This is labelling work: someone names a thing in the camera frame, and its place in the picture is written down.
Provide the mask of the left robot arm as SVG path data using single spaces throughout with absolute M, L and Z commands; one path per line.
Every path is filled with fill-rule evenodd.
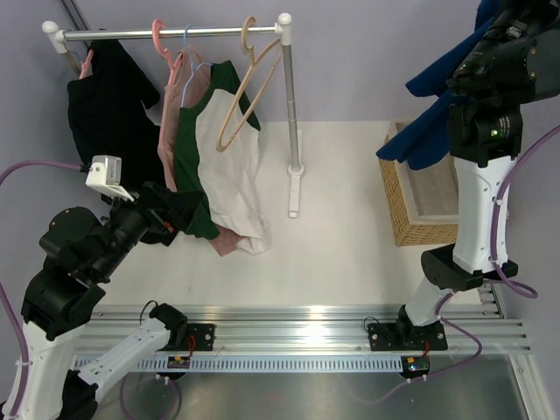
M 104 355 L 81 368 L 73 364 L 79 338 L 105 295 L 102 285 L 147 232 L 188 229 L 203 199 L 203 192 L 170 192 L 147 183 L 133 200 L 119 199 L 105 222 L 81 206 L 52 219 L 39 241 L 43 268 L 24 294 L 24 347 L 4 418 L 90 419 L 144 357 L 189 340 L 186 315 L 158 304 Z

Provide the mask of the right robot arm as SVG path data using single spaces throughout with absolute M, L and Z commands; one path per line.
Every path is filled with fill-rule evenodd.
M 515 281 L 506 218 L 510 184 L 530 157 L 522 148 L 521 107 L 559 94 L 558 2 L 482 2 L 475 32 L 415 84 L 447 108 L 458 234 L 454 243 L 422 254 L 423 281 L 385 336 L 393 349 L 443 350 L 441 311 L 455 293 L 490 282 L 537 295 Z

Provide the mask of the blue t shirt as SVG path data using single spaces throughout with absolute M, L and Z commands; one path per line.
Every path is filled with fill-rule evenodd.
M 500 6 L 500 1 L 479 2 L 473 33 L 405 84 L 413 96 L 435 96 L 437 100 L 376 152 L 379 159 L 406 163 L 410 169 L 420 171 L 449 153 L 449 107 L 460 99 L 450 93 L 446 82 L 482 39 Z

